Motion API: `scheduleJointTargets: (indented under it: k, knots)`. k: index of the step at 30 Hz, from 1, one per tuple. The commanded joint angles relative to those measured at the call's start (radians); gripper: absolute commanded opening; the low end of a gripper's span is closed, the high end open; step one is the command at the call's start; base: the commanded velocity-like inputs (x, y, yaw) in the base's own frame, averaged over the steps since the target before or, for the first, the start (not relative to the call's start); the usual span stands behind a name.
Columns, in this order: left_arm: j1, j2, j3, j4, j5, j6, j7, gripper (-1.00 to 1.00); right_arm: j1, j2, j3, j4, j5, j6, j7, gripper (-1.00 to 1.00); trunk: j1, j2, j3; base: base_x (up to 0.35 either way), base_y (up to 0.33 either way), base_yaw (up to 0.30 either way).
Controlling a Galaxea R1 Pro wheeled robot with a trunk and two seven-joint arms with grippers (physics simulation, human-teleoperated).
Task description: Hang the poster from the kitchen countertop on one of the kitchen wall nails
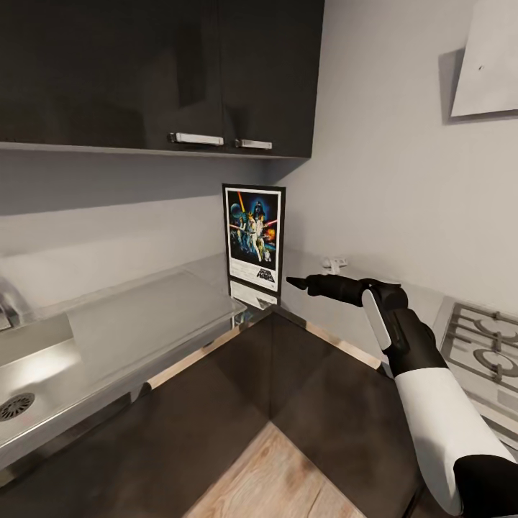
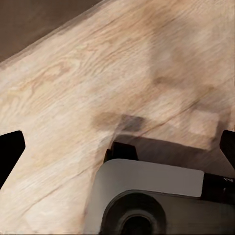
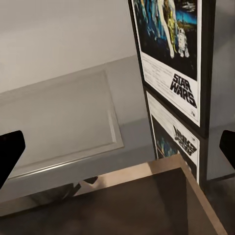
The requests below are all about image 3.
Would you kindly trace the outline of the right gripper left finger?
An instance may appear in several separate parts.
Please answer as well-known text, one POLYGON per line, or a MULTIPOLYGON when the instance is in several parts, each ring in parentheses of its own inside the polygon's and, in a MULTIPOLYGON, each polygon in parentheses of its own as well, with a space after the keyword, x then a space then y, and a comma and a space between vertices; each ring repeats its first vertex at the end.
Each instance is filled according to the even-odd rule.
POLYGON ((25 141, 22 131, 18 130, 0 136, 0 189, 24 150, 25 141))

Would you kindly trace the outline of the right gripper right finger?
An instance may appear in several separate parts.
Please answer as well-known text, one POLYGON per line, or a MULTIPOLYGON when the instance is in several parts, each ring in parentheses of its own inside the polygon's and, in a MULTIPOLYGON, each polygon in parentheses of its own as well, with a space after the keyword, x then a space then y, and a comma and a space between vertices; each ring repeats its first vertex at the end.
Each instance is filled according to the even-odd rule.
POLYGON ((223 130, 219 147, 235 170, 235 132, 223 130))

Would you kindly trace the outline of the poster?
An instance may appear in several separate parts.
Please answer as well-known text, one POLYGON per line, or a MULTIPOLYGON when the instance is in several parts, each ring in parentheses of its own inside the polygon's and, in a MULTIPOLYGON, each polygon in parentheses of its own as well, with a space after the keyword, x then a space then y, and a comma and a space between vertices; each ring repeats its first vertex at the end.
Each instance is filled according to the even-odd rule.
POLYGON ((203 139, 216 0, 128 0, 142 83, 203 139))

